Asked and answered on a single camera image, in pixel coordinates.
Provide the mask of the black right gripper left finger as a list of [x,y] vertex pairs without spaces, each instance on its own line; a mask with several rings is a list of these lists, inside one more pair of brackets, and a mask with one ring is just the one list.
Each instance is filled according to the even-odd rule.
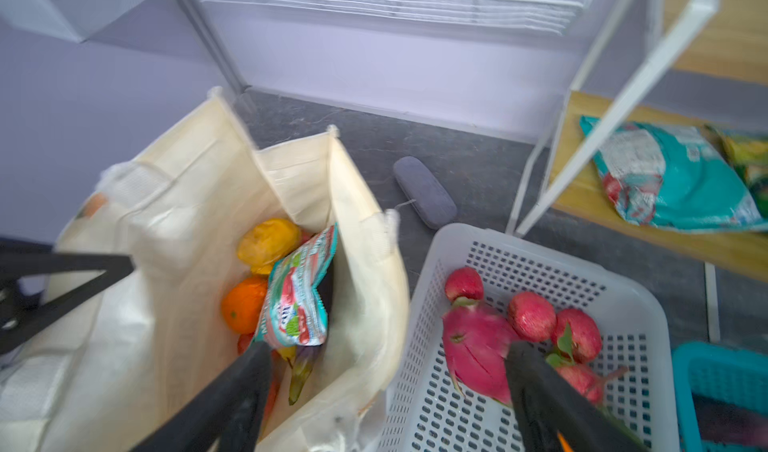
[[271,349],[250,345],[135,451],[253,451],[272,382]]

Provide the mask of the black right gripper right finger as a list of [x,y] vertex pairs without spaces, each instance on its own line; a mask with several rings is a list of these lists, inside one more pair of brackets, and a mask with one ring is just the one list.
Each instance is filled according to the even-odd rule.
[[644,451],[563,379],[538,351],[515,342],[505,359],[506,378],[526,451]]

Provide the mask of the orange bell pepper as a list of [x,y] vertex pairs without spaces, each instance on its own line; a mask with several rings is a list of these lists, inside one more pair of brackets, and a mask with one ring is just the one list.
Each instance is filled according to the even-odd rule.
[[235,285],[220,303],[226,325],[238,334],[253,333],[267,292],[268,280],[264,276],[252,276]]

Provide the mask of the teal snack bag shelf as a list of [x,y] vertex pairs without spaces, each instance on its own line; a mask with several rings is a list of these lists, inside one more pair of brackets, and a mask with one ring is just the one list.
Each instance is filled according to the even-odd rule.
[[628,121],[593,158],[625,221],[683,233],[766,232],[739,175],[696,126]]
[[320,284],[338,246],[338,227],[331,224],[273,267],[254,339],[273,349],[314,347],[325,343],[329,328]]

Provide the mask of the cream floral tote bag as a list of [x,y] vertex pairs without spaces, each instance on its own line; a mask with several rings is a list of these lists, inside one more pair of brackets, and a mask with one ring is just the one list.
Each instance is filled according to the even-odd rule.
[[280,396],[262,451],[398,451],[395,397],[409,286],[397,215],[338,129],[260,149],[218,90],[108,169],[59,252],[126,254],[134,271],[36,334],[1,373],[5,451],[126,451],[236,360],[220,302],[248,272],[240,239],[272,217],[339,230],[330,334],[297,403]]

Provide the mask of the green Fox's candy bag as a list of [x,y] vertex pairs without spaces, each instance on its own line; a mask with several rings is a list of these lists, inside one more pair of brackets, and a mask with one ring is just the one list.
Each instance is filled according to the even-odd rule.
[[712,124],[707,128],[720,139],[726,160],[752,195],[760,214],[767,217],[767,133],[727,129]]

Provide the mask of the red dragon fruit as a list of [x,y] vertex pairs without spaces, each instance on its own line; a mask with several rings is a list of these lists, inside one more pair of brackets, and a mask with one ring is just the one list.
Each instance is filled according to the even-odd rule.
[[505,360],[521,337],[508,321],[481,300],[459,297],[442,323],[446,365],[457,392],[469,389],[511,406]]

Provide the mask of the white plastic basket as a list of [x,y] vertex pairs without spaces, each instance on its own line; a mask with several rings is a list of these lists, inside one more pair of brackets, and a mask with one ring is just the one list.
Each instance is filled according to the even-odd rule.
[[491,230],[450,224],[411,301],[408,345],[381,451],[520,451],[512,406],[457,392],[442,345],[448,275],[472,267],[484,298],[578,393],[648,451],[680,447],[666,315],[638,283]]

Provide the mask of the red apple in white basket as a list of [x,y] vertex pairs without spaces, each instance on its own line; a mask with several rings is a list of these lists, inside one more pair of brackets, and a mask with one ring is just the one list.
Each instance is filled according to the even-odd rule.
[[469,266],[455,269],[448,275],[444,292],[450,302],[458,298],[482,300],[485,295],[480,274]]

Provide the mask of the small purple eggplant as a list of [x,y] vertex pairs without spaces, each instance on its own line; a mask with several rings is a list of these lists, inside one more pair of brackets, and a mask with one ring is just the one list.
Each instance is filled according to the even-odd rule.
[[693,404],[702,440],[767,448],[767,416],[701,395]]

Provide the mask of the teal plastic basket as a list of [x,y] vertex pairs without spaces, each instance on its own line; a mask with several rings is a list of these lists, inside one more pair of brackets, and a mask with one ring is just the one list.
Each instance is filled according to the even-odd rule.
[[702,440],[693,404],[701,395],[767,416],[767,356],[704,342],[679,346],[672,355],[681,449],[765,451]]

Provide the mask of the grey cloth pad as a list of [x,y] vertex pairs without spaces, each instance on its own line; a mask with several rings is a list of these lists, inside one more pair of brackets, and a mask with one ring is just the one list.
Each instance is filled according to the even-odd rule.
[[458,208],[448,191],[418,158],[405,156],[393,166],[394,177],[422,222],[438,230],[458,216]]

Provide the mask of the white two-tier wooden shelf rack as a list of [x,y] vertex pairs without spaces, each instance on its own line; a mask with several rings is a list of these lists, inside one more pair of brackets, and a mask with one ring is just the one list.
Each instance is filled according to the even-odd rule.
[[647,0],[645,56],[616,98],[583,90],[636,0],[616,0],[556,126],[522,172],[506,226],[558,209],[704,265],[707,335],[721,338],[717,273],[767,277],[767,129],[716,126],[645,100],[669,72],[767,82],[767,0]]

